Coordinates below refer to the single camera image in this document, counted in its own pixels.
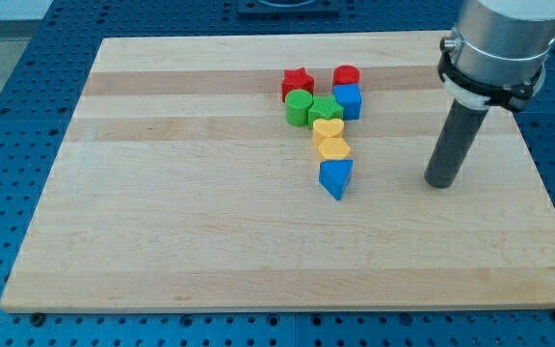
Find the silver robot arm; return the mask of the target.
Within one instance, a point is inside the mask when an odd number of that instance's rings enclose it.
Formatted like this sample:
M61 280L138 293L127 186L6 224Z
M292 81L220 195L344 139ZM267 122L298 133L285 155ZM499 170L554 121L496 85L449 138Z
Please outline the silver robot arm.
M440 49L461 74L491 86L532 80L555 41L555 0L464 0Z

